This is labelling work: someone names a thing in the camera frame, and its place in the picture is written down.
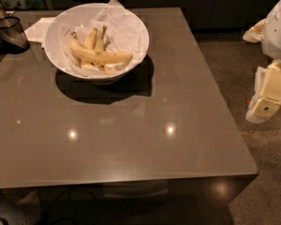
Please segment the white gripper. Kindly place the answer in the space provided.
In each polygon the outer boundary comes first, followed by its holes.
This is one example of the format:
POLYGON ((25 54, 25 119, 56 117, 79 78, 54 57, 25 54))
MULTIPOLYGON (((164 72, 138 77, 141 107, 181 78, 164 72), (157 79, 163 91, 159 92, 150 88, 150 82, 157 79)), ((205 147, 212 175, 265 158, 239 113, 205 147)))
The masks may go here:
MULTIPOLYGON (((243 40, 261 42, 266 20, 260 20, 243 35, 243 40)), ((245 119, 260 124, 271 119, 281 108, 281 60, 274 59, 267 67, 258 67, 255 75, 255 95, 251 98, 245 119)))

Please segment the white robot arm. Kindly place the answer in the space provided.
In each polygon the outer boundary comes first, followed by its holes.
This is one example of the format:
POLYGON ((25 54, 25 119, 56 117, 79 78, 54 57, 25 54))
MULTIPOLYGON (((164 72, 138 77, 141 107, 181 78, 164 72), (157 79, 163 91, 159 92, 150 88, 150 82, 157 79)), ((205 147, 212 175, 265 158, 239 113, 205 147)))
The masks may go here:
POLYGON ((267 17, 243 35, 243 40, 261 44, 262 52, 273 59, 267 67, 258 67, 254 91, 245 119, 251 123, 266 122, 281 107, 281 0, 267 17))

